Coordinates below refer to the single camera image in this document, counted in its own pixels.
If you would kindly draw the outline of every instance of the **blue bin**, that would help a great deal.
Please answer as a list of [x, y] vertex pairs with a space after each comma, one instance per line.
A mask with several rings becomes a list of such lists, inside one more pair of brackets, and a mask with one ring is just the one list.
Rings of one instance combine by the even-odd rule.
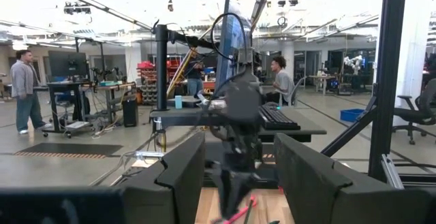
[[356, 122], [357, 117], [359, 117], [364, 112], [363, 109], [348, 109], [341, 110], [341, 120], [348, 122]]

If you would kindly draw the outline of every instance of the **speaker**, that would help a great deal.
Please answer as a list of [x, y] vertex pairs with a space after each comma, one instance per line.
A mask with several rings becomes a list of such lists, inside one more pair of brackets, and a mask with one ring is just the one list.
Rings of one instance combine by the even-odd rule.
[[138, 103], [136, 99], [127, 99], [123, 101], [123, 120], [124, 127], [136, 127], [138, 126]]

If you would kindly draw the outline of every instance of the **man in gray hoodie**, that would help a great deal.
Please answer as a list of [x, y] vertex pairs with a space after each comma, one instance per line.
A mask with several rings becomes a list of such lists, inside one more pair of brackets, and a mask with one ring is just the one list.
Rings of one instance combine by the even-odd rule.
[[29, 117], [35, 129], [47, 129], [51, 124], [42, 120], [40, 101], [33, 87], [39, 82], [31, 62], [30, 50], [16, 52], [16, 63], [11, 67], [12, 97], [16, 98], [16, 128], [21, 135], [27, 134]]

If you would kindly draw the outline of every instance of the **dark hair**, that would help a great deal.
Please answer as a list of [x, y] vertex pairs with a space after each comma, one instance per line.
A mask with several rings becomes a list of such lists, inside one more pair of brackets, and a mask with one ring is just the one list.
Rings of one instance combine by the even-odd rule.
[[273, 61], [277, 62], [277, 64], [279, 64], [279, 66], [281, 68], [285, 68], [286, 67], [286, 60], [283, 56], [279, 56], [279, 57], [274, 57], [272, 58]]
[[15, 57], [17, 60], [21, 59], [21, 56], [31, 52], [30, 50], [19, 50], [15, 53]]

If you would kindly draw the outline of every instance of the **person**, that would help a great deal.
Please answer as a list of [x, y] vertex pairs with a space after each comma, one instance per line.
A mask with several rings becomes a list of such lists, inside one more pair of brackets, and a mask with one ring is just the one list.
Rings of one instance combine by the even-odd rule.
[[197, 52], [193, 51], [191, 57], [193, 60], [188, 64], [185, 76], [188, 79], [188, 95], [197, 97], [198, 92], [203, 90], [203, 64], [197, 60]]
[[275, 81], [272, 86], [275, 91], [266, 94], [267, 102], [280, 103], [280, 94], [283, 106], [292, 104], [291, 93], [294, 89], [294, 81], [285, 71], [286, 60], [283, 57], [274, 57], [271, 62], [271, 71], [275, 72]]
[[33, 87], [39, 82], [36, 71], [31, 62], [33, 60], [30, 50], [16, 52], [17, 61], [11, 66], [12, 97], [16, 102], [16, 128], [19, 134], [27, 134], [29, 117], [35, 129], [47, 129], [51, 124], [45, 123], [41, 116], [40, 101]]

